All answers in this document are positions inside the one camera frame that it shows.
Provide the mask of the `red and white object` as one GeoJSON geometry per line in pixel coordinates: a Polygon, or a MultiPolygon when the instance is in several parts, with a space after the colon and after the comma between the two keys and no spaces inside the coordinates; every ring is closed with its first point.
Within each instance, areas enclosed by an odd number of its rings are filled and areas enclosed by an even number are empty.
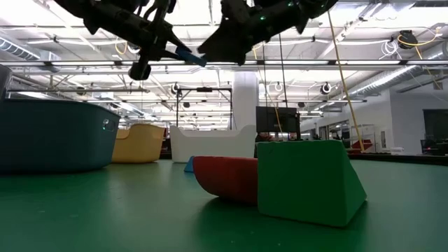
{"type": "Polygon", "coordinates": [[[355,143],[353,143],[349,149],[350,153],[361,153],[362,149],[361,146],[364,147],[364,151],[367,151],[369,148],[371,148],[373,146],[373,143],[371,142],[370,139],[363,139],[361,142],[360,141],[356,141],[355,143]]]}

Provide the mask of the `silver ventilation duct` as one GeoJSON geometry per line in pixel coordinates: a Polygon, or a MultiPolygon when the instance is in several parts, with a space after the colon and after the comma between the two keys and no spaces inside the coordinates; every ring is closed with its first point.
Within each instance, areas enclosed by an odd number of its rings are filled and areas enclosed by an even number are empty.
{"type": "MultiPolygon", "coordinates": [[[[422,56],[424,60],[448,60],[448,39],[427,49],[422,56]]],[[[425,74],[426,70],[424,65],[407,65],[392,71],[383,71],[353,87],[348,94],[350,98],[356,95],[369,96],[425,74]]]]}

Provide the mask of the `black monitor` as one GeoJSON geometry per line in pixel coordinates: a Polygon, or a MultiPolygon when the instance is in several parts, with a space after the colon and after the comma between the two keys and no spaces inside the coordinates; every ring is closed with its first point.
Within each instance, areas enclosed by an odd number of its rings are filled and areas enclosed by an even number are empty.
{"type": "Polygon", "coordinates": [[[300,115],[296,108],[257,106],[256,132],[298,133],[300,115]]]}

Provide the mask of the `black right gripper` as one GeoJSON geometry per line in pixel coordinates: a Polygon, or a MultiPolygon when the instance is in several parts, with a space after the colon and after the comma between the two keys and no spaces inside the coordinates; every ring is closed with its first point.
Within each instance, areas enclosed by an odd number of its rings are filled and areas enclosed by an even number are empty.
{"type": "Polygon", "coordinates": [[[300,0],[222,0],[222,19],[219,30],[213,33],[197,51],[209,57],[227,57],[227,61],[241,66],[252,49],[253,39],[268,39],[291,27],[302,31],[309,14],[300,0]]]}

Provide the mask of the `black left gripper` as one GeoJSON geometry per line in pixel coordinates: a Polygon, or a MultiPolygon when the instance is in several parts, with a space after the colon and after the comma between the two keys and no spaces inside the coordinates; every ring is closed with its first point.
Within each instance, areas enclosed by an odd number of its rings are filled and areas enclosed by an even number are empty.
{"type": "Polygon", "coordinates": [[[172,31],[165,15],[172,13],[175,0],[154,0],[153,5],[140,15],[149,0],[82,0],[82,19],[85,27],[94,34],[105,29],[126,41],[139,46],[143,53],[155,53],[153,58],[182,60],[176,53],[166,51],[168,42],[188,53],[189,49],[172,31]]]}

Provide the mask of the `dark green plastic bin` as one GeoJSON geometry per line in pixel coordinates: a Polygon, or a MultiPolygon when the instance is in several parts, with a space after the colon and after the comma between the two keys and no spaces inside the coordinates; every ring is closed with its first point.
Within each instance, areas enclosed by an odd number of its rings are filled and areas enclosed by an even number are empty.
{"type": "Polygon", "coordinates": [[[0,174],[101,169],[111,162],[120,116],[78,101],[0,102],[0,174]]]}

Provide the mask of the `white round column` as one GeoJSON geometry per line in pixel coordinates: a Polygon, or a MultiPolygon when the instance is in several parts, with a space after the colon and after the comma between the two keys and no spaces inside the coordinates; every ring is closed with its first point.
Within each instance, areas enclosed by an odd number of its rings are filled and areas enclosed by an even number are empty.
{"type": "Polygon", "coordinates": [[[236,71],[232,87],[234,123],[238,130],[256,124],[259,99],[259,81],[255,72],[236,71]]]}

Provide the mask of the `orange plastic bin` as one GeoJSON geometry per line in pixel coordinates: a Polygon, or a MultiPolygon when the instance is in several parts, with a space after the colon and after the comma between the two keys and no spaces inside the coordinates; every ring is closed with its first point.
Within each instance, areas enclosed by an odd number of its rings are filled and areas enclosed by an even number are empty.
{"type": "Polygon", "coordinates": [[[119,129],[115,139],[112,163],[140,164],[160,159],[165,129],[137,123],[119,129]]]}

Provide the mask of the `black frame stand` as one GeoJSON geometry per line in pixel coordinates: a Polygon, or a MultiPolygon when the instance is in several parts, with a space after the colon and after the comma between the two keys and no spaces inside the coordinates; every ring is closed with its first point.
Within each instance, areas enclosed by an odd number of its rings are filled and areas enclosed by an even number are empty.
{"type": "Polygon", "coordinates": [[[195,92],[213,92],[217,91],[220,93],[224,98],[227,99],[227,101],[230,103],[230,129],[232,129],[232,123],[234,121],[234,112],[233,112],[233,95],[232,95],[232,88],[231,87],[177,87],[176,88],[176,126],[179,125],[179,103],[182,99],[186,98],[192,91],[195,92]],[[186,93],[182,96],[182,98],[179,97],[180,91],[186,91],[186,93]],[[223,91],[227,91],[230,93],[230,98],[227,98],[223,91]]]}

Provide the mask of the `red half-round block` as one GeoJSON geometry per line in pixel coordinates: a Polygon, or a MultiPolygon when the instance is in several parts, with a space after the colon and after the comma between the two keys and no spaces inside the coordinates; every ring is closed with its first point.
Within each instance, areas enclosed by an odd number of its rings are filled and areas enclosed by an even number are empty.
{"type": "Polygon", "coordinates": [[[197,156],[192,168],[199,185],[225,200],[256,206],[258,160],[246,157],[197,156]]]}

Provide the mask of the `white plastic bin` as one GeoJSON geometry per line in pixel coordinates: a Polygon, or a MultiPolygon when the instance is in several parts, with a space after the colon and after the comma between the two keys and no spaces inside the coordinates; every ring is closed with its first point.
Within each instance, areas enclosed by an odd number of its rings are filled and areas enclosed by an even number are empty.
{"type": "Polygon", "coordinates": [[[223,156],[252,158],[255,149],[256,126],[239,130],[192,131],[171,126],[171,158],[186,163],[192,156],[223,156]]]}

